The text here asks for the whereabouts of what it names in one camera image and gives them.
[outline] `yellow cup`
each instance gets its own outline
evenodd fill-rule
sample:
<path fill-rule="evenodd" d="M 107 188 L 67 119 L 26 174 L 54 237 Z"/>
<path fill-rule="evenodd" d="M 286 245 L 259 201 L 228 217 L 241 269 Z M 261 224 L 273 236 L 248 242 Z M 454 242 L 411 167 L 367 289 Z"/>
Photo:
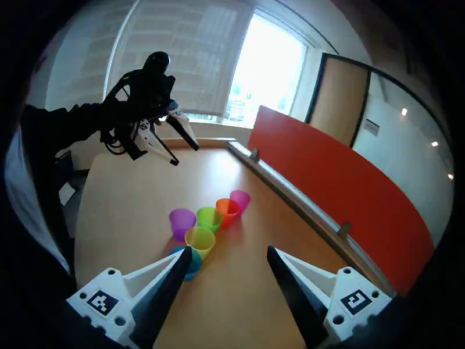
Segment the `yellow cup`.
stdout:
<path fill-rule="evenodd" d="M 185 243 L 199 252 L 200 257 L 205 259 L 214 246 L 215 237 L 211 230 L 204 227 L 193 227 L 185 232 Z"/>

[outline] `orange cup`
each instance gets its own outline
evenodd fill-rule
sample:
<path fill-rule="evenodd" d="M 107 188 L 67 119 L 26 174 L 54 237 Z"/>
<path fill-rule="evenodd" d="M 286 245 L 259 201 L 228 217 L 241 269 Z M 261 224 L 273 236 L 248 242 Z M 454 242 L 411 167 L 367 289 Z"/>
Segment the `orange cup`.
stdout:
<path fill-rule="evenodd" d="M 216 209 L 224 216 L 220 228 L 228 228 L 239 212 L 239 205 L 231 199 L 219 199 L 216 202 Z"/>

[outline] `plastic cup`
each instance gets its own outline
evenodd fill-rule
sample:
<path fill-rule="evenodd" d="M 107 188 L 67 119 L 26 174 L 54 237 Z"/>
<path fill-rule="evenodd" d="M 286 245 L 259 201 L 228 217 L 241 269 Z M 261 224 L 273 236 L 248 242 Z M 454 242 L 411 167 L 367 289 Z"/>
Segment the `plastic cup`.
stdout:
<path fill-rule="evenodd" d="M 185 233 L 185 243 L 199 252 L 202 259 L 207 257 L 214 246 L 215 237 L 211 230 L 204 227 L 193 227 Z"/>
<path fill-rule="evenodd" d="M 185 248 L 185 246 L 179 246 L 173 248 L 169 255 L 175 254 L 178 251 L 181 251 Z M 184 281 L 192 280 L 195 275 L 199 272 L 200 268 L 202 267 L 202 257 L 200 257 L 199 252 L 197 250 L 192 249 L 192 262 L 187 269 L 187 273 L 184 276 Z"/>
<path fill-rule="evenodd" d="M 234 218 L 237 216 L 237 213 L 239 212 L 239 205 L 231 199 L 219 199 L 216 202 L 216 209 L 224 216 L 220 227 L 225 229 L 231 225 Z"/>
<path fill-rule="evenodd" d="M 170 213 L 171 230 L 176 241 L 184 242 L 185 232 L 195 226 L 197 217 L 187 208 L 178 208 Z"/>
<path fill-rule="evenodd" d="M 214 207 L 204 207 L 197 211 L 197 225 L 212 231 L 214 234 L 223 222 L 223 214 Z"/>
<path fill-rule="evenodd" d="M 234 190 L 229 195 L 229 198 L 237 202 L 239 205 L 239 212 L 237 213 L 236 218 L 242 216 L 242 213 L 245 211 L 249 202 L 251 201 L 251 196 L 243 190 Z"/>

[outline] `purple cup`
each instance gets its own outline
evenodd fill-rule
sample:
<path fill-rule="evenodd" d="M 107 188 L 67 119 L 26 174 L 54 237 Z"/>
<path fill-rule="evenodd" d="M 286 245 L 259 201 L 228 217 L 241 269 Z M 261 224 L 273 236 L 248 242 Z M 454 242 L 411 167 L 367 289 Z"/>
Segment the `purple cup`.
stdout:
<path fill-rule="evenodd" d="M 195 226 L 197 217 L 187 208 L 178 208 L 170 213 L 170 222 L 174 238 L 183 243 L 185 232 Z"/>
<path fill-rule="evenodd" d="M 251 196 L 243 190 L 234 190 L 229 195 L 231 200 L 234 200 L 239 205 L 239 212 L 237 213 L 236 218 L 242 216 L 242 213 L 245 211 L 249 202 L 251 201 Z"/>

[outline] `black sleeve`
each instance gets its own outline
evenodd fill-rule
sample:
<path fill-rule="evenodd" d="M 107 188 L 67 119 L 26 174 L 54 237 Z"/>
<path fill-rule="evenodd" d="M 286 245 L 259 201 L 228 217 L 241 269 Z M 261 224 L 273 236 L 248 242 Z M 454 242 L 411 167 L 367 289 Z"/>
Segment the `black sleeve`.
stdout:
<path fill-rule="evenodd" d="M 21 124 L 27 129 L 29 142 L 55 155 L 78 141 L 84 141 L 100 130 L 111 130 L 119 120 L 131 120 L 134 115 L 127 102 L 75 105 L 70 111 L 55 111 L 26 105 Z"/>

